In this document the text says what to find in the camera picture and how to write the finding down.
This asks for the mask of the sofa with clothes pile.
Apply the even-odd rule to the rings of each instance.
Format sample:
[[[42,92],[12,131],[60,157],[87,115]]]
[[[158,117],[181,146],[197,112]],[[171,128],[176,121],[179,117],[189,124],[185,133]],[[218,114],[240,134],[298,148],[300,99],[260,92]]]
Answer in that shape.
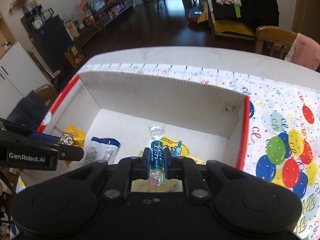
[[[255,37],[259,27],[279,25],[277,0],[206,0],[212,36]]]

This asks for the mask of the wooden chair with pink cloth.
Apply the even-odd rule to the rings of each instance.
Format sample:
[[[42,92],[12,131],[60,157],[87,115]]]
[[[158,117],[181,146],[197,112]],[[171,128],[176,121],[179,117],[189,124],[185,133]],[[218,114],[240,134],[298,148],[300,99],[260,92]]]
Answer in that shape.
[[[280,45],[279,58],[319,72],[319,43],[301,33],[276,26],[261,26],[255,32],[255,53],[262,54],[264,45],[270,44],[269,56],[274,46]]]

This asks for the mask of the white cabinet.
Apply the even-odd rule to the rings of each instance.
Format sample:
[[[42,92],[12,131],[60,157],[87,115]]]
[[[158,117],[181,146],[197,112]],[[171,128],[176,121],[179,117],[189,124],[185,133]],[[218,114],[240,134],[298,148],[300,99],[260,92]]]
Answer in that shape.
[[[48,84],[20,42],[16,42],[1,57],[1,118],[7,118],[32,90]]]

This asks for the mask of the red cardboard box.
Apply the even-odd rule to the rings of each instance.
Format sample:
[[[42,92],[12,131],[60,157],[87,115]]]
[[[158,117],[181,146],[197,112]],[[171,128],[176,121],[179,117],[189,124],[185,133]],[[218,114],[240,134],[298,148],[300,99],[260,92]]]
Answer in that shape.
[[[91,137],[120,141],[118,158],[136,154],[149,140],[149,126],[163,124],[168,137],[191,154],[244,168],[249,98],[243,94],[172,77],[114,71],[76,74],[48,111],[38,131],[59,135],[73,125]]]

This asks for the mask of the black side cabinet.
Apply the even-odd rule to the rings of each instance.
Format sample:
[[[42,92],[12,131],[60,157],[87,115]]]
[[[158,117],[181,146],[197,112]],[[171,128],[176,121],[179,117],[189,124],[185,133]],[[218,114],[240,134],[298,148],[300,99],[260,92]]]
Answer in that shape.
[[[52,9],[43,10],[41,5],[21,18],[29,39],[52,72],[67,74],[72,69],[65,52],[72,45],[59,15]]]

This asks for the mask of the dark tv console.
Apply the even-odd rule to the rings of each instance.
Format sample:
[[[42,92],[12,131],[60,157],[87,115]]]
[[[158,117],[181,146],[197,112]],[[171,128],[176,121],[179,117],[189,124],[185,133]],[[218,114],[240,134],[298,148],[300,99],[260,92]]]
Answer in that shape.
[[[133,0],[116,0],[108,6],[103,6],[93,14],[95,25],[89,25],[80,32],[73,41],[74,45],[83,47],[96,33],[105,30],[105,27],[118,16],[133,7]]]

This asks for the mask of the blue candy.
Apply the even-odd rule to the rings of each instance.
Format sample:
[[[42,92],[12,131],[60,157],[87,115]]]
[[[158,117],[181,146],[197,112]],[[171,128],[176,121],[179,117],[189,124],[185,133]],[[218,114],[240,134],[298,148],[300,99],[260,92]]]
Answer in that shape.
[[[162,186],[163,175],[163,142],[161,139],[165,134],[165,126],[162,124],[153,124],[149,126],[150,131],[150,177],[149,182],[152,186]]]

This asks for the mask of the yellow sesame snack packet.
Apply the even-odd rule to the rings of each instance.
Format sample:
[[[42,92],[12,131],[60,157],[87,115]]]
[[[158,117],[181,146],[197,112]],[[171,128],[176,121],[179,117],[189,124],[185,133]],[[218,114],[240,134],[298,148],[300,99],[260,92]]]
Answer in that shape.
[[[62,133],[59,144],[84,148],[86,132],[69,124]]]

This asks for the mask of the blue white biscuit packet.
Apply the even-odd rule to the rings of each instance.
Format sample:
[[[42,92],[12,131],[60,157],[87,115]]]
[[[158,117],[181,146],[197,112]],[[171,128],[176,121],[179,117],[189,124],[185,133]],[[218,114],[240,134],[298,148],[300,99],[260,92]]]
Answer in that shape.
[[[109,164],[113,164],[119,147],[120,142],[116,139],[92,137],[84,163],[90,164],[105,160]]]

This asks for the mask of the colourful balloon birthday tablecloth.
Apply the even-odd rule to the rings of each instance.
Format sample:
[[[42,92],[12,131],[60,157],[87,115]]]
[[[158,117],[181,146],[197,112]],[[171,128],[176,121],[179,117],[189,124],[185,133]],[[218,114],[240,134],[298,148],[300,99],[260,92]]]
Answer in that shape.
[[[249,98],[247,150],[242,171],[294,192],[302,214],[294,233],[319,239],[319,91],[237,72],[169,64],[88,64],[84,71],[114,71],[172,77],[232,90]],[[59,162],[55,171],[24,170],[28,186],[84,166],[84,157]]]

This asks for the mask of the yellow minion snack packet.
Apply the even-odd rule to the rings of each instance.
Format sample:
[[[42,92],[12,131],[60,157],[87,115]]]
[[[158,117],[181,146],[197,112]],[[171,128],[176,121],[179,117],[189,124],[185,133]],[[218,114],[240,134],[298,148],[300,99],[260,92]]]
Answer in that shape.
[[[205,165],[206,162],[204,160],[201,160],[193,155],[191,155],[190,150],[188,146],[183,143],[180,140],[173,140],[168,137],[163,137],[160,140],[163,144],[163,146],[168,146],[171,155],[173,157],[188,157],[191,158],[195,161],[195,163],[200,164],[200,165]]]

